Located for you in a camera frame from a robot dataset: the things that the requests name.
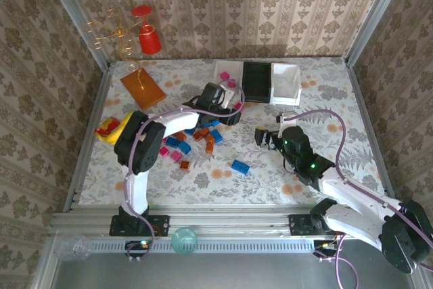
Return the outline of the red wine glass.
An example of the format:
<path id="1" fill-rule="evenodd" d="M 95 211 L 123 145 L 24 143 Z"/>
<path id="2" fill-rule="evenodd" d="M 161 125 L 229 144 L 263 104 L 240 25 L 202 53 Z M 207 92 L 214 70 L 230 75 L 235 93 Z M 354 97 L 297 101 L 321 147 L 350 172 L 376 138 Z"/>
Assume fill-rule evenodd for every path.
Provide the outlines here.
<path id="1" fill-rule="evenodd" d="M 152 7 L 148 5 L 138 6 L 132 9 L 132 15 L 142 19 L 139 32 L 141 51 L 146 55 L 155 55 L 162 50 L 160 38 L 156 28 L 147 22 L 147 17 L 152 13 Z"/>

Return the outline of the aluminium side rail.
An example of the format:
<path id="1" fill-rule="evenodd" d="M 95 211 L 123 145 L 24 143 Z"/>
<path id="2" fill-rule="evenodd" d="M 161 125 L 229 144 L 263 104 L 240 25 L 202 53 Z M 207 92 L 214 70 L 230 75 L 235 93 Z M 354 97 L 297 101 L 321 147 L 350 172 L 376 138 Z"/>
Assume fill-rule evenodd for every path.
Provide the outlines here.
<path id="1" fill-rule="evenodd" d="M 354 92 L 354 95 L 357 99 L 358 107 L 360 110 L 361 117 L 363 119 L 363 123 L 365 125 L 366 134 L 371 146 L 371 151 L 376 163 L 376 167 L 378 170 L 378 174 L 380 176 L 380 180 L 382 182 L 382 186 L 384 188 L 385 194 L 387 194 L 391 198 L 396 198 L 396 195 L 394 193 L 394 189 L 392 187 L 390 178 L 388 176 L 388 171 L 386 170 L 386 165 L 384 163 L 384 159 L 382 157 L 382 153 L 380 152 L 380 147 L 378 145 L 377 138 L 375 136 L 373 125 L 371 123 L 371 119 L 369 117 L 369 113 L 367 111 L 367 107 L 365 105 L 365 100 L 363 98 L 363 94 L 361 92 L 361 88 L 359 86 L 359 82 L 357 80 L 355 71 L 353 67 L 346 65 L 348 69 L 348 76 L 351 81 L 352 89 Z"/>
<path id="2" fill-rule="evenodd" d="M 102 112 L 104 111 L 104 105 L 110 89 L 111 80 L 112 70 L 109 69 L 106 73 L 103 74 L 101 78 L 101 83 L 99 84 L 99 89 L 93 103 L 93 108 L 89 117 L 89 122 L 87 125 L 81 150 L 79 152 L 75 170 L 71 178 L 68 195 L 62 209 L 63 213 L 67 213 L 70 211 L 72 203 L 74 202 L 74 197 L 82 190 L 83 184 L 85 182 L 93 145 L 96 139 L 94 129 L 99 124 Z"/>

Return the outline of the clear plastic cup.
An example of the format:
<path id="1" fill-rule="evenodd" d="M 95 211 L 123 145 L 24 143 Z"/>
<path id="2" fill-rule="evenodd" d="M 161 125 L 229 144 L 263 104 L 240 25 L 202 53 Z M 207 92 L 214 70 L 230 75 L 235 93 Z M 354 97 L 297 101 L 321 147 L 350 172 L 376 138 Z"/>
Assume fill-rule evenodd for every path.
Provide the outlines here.
<path id="1" fill-rule="evenodd" d="M 61 261 L 82 261 L 91 254 L 91 241 L 82 234 L 62 234 L 55 245 L 55 254 Z"/>

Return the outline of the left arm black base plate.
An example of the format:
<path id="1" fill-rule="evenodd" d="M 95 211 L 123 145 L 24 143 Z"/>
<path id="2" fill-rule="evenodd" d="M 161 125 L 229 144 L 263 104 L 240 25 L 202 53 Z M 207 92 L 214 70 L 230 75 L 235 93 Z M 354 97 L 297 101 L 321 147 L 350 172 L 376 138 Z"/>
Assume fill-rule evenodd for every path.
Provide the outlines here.
<path id="1" fill-rule="evenodd" d="M 153 227 L 156 237 L 167 237 L 170 227 L 170 217 L 168 215 L 150 215 L 147 221 Z M 151 237 L 150 228 L 147 224 L 134 216 L 114 215 L 111 220 L 110 236 L 122 237 Z"/>

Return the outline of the aluminium frame post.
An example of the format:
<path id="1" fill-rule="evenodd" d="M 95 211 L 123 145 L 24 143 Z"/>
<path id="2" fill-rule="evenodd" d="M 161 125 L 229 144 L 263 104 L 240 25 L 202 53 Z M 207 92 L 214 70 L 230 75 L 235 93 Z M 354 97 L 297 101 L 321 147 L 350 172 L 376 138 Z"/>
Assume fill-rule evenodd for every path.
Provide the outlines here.
<path id="1" fill-rule="evenodd" d="M 369 9 L 368 14 L 362 23 L 359 32 L 357 33 L 350 49 L 347 52 L 345 62 L 347 67 L 353 67 L 356 61 L 362 54 L 368 40 L 371 38 L 374 30 L 378 26 L 382 19 L 385 11 L 390 5 L 392 0 L 374 0 L 372 6 Z"/>
<path id="2" fill-rule="evenodd" d="M 98 66 L 101 68 L 103 73 L 106 73 L 109 69 L 109 62 L 107 55 L 100 49 L 94 49 L 91 46 L 91 42 L 95 35 L 93 32 L 87 32 L 85 27 L 89 19 L 84 11 L 84 6 L 80 5 L 78 0 L 60 0 L 64 9 L 68 12 L 71 20 L 77 28 L 80 36 L 83 38 L 89 51 L 91 52 L 93 58 L 97 62 Z"/>

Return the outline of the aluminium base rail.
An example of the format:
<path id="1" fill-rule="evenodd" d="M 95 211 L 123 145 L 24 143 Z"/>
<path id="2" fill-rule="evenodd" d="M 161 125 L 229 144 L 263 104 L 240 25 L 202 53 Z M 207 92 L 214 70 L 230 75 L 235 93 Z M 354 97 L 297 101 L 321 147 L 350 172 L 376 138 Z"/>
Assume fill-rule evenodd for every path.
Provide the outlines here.
<path id="1" fill-rule="evenodd" d="M 307 214 L 311 207 L 289 204 L 180 204 L 154 206 L 151 215 L 170 217 L 170 234 L 191 227 L 206 238 L 288 238 L 288 216 Z M 55 213 L 50 232 L 78 232 L 89 237 L 107 237 L 113 205 L 76 205 L 66 213 Z"/>

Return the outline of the red and yellow toy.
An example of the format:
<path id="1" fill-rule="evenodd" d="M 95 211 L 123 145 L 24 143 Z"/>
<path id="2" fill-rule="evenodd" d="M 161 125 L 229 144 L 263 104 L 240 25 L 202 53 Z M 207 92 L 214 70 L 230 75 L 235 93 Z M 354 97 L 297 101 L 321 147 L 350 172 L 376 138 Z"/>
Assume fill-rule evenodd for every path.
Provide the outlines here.
<path id="1" fill-rule="evenodd" d="M 98 128 L 95 129 L 95 133 L 97 135 L 101 135 L 103 137 L 111 134 L 118 126 L 120 125 L 120 121 L 115 117 L 108 117 L 105 119 Z"/>

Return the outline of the teal glass cup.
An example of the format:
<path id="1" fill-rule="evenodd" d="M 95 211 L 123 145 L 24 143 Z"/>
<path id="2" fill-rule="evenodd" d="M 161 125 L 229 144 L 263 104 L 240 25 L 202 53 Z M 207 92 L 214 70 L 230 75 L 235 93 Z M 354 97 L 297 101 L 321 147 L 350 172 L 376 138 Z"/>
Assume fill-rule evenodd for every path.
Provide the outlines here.
<path id="1" fill-rule="evenodd" d="M 171 239 L 172 249 L 177 254 L 191 254 L 198 245 L 198 238 L 195 231 L 188 227 L 177 229 Z"/>

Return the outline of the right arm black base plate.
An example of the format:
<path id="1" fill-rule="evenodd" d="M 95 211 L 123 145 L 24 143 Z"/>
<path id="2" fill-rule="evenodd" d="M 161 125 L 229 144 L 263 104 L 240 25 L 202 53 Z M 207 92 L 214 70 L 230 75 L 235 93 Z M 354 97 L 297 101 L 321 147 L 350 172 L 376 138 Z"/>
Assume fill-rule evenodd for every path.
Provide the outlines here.
<path id="1" fill-rule="evenodd" d="M 334 236 L 337 234 L 326 225 L 324 218 L 319 215 L 289 215 L 288 225 L 293 236 Z"/>

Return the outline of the white container for pink bricks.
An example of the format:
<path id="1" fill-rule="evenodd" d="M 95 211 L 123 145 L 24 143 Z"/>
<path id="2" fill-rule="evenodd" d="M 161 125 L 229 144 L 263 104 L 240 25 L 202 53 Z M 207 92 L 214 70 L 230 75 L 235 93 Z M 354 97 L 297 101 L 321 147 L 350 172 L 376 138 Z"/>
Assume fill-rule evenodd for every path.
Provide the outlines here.
<path id="1" fill-rule="evenodd" d="M 231 102 L 238 102 L 241 99 L 239 87 L 242 86 L 244 63 L 242 61 L 235 60 L 217 60 L 214 67 L 214 78 L 213 83 L 219 84 L 222 81 L 221 75 L 226 72 L 230 79 L 233 79 L 237 87 L 230 88 L 227 83 L 223 83 L 222 86 L 233 92 Z"/>

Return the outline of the small black connector board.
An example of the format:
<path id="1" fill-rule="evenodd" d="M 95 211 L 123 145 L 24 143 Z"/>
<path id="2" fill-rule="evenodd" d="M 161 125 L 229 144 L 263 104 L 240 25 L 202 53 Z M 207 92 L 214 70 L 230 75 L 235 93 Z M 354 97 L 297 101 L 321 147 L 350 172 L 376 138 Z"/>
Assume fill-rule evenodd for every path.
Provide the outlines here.
<path id="1" fill-rule="evenodd" d="M 334 258 L 337 253 L 339 241 L 338 240 L 315 240 L 313 242 L 314 251 L 313 254 L 319 258 Z"/>
<path id="2" fill-rule="evenodd" d="M 147 254 L 149 247 L 152 245 L 151 240 L 138 240 L 138 241 L 129 241 L 124 245 L 125 255 L 127 258 L 132 261 L 136 259 L 140 261 L 141 258 Z"/>

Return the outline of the yellow toy banana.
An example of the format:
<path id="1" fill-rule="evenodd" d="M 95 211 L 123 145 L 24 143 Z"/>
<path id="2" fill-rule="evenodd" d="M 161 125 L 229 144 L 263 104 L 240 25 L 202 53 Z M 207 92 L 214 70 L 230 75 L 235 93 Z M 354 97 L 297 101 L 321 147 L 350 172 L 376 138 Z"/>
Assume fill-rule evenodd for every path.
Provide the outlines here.
<path id="1" fill-rule="evenodd" d="M 118 141 L 119 137 L 121 136 L 122 132 L 124 131 L 124 128 L 126 127 L 129 119 L 132 116 L 132 112 L 129 112 L 122 120 L 120 121 L 120 125 L 108 136 L 101 136 L 101 135 L 97 135 L 95 133 L 95 135 L 97 136 L 98 140 L 103 141 L 105 143 L 108 143 L 110 145 L 115 145 L 116 142 Z"/>

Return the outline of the floral tablecloth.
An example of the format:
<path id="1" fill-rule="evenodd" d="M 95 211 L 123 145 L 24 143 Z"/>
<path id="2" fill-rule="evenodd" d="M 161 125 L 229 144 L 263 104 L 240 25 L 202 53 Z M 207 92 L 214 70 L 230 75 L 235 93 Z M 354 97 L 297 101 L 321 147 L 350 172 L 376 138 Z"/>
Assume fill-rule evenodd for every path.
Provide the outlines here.
<path id="1" fill-rule="evenodd" d="M 341 58 L 292 58 L 300 67 L 302 93 L 295 112 L 318 154 L 338 161 L 342 173 L 383 193 L 371 146 Z M 213 82 L 215 60 L 145 61 L 143 67 L 165 92 L 154 113 L 174 110 Z M 150 171 L 147 199 L 151 206 L 178 204 L 314 204 L 321 194 L 303 185 L 281 156 L 260 148 L 254 130 L 278 128 L 275 117 L 285 106 L 247 103 L 238 124 L 218 125 L 223 137 L 213 154 L 205 141 L 187 139 L 191 146 L 182 171 L 170 156 L 159 157 Z M 247 175 L 231 168 L 234 160 L 250 166 Z"/>

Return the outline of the large blue lego brick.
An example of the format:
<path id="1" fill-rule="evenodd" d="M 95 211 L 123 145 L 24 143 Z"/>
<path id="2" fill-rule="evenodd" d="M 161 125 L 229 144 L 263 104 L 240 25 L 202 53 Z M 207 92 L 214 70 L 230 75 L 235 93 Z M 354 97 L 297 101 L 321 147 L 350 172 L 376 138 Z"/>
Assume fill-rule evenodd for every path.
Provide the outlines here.
<path id="1" fill-rule="evenodd" d="M 234 160 L 231 164 L 231 168 L 234 171 L 237 171 L 243 175 L 247 175 L 250 170 L 250 166 L 248 164 L 241 162 L 239 160 Z"/>

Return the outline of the black container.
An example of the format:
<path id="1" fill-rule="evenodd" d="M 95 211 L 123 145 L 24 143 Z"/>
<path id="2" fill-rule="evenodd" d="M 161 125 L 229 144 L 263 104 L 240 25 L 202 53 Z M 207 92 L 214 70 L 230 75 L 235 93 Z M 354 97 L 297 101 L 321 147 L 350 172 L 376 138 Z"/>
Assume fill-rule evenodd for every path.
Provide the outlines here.
<path id="1" fill-rule="evenodd" d="M 271 101 L 271 63 L 244 62 L 242 89 L 246 102 L 269 104 Z"/>

